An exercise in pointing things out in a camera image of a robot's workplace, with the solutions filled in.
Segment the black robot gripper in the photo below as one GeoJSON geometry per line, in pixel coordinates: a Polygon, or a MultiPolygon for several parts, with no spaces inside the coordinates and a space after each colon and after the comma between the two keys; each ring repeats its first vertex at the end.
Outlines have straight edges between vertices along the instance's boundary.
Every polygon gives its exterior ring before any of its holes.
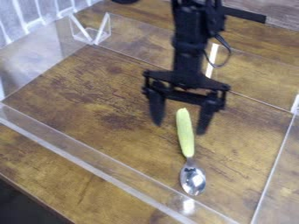
{"type": "Polygon", "coordinates": [[[163,123],[167,99],[187,102],[201,106],[198,135],[206,134],[214,114],[225,109],[230,91],[229,84],[209,78],[202,72],[203,59],[210,61],[206,45],[177,46],[173,70],[146,70],[143,73],[143,94],[154,124],[161,126],[163,123]]]}

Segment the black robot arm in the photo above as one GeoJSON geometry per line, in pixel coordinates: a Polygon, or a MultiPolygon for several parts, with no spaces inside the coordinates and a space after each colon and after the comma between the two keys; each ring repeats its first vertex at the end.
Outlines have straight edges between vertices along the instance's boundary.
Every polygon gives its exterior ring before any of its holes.
{"type": "Polygon", "coordinates": [[[221,36],[226,23],[222,0],[173,0],[173,18],[173,70],[145,71],[143,94],[155,124],[163,122],[167,100],[199,105],[197,133],[203,135],[214,114],[226,108],[230,91],[229,84],[209,78],[202,72],[202,62],[209,58],[209,40],[225,40],[221,36]]]}

